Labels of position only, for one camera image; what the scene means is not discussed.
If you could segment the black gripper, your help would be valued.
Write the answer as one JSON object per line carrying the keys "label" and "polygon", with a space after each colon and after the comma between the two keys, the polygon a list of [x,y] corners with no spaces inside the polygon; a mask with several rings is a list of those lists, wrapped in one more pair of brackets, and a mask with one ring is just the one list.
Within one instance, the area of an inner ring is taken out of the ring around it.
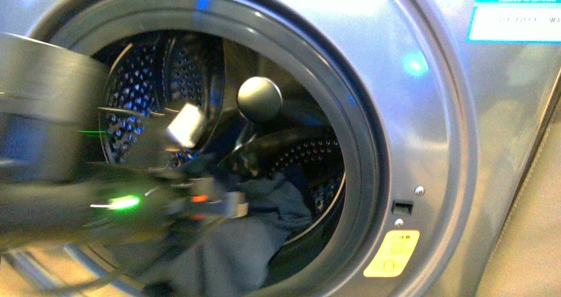
{"label": "black gripper", "polygon": [[191,229],[214,226],[226,219],[249,213],[249,201],[236,189],[237,178],[219,164],[214,154],[200,155],[179,167],[150,167],[148,172],[161,183],[146,197],[166,224],[186,222]]}

